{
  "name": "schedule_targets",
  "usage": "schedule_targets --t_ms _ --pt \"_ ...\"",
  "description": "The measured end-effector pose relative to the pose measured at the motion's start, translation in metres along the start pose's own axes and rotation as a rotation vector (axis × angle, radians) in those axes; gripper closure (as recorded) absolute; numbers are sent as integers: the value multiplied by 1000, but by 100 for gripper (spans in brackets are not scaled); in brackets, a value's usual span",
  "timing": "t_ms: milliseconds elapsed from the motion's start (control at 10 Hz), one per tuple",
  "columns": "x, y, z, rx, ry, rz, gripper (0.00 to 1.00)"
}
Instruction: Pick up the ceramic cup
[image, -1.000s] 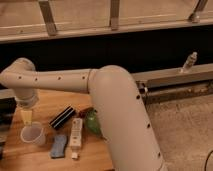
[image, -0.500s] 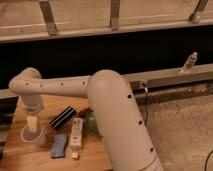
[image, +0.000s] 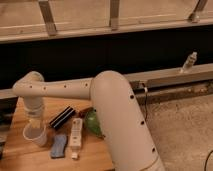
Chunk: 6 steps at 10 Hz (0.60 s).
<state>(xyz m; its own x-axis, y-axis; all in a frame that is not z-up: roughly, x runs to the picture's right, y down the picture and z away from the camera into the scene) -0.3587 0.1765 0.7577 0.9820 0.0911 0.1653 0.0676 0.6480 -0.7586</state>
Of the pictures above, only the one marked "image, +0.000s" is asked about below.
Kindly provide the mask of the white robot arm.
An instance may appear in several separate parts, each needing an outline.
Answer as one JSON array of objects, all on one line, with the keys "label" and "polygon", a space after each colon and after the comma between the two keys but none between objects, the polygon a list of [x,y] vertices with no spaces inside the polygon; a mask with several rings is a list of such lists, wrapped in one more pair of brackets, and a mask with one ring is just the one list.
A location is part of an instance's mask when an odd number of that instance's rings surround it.
[{"label": "white robot arm", "polygon": [[115,71],[93,78],[46,82],[32,71],[13,85],[31,118],[43,115],[45,97],[89,99],[96,110],[115,171],[165,171],[129,81]]}]

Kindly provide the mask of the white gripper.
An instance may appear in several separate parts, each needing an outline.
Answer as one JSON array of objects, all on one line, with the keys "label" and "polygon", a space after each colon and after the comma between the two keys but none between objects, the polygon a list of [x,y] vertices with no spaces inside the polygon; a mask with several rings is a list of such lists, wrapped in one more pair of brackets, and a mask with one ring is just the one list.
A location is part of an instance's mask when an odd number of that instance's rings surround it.
[{"label": "white gripper", "polygon": [[30,126],[35,129],[40,129],[43,126],[43,114],[44,114],[44,105],[39,106],[29,106],[24,107],[25,113],[28,117]]}]

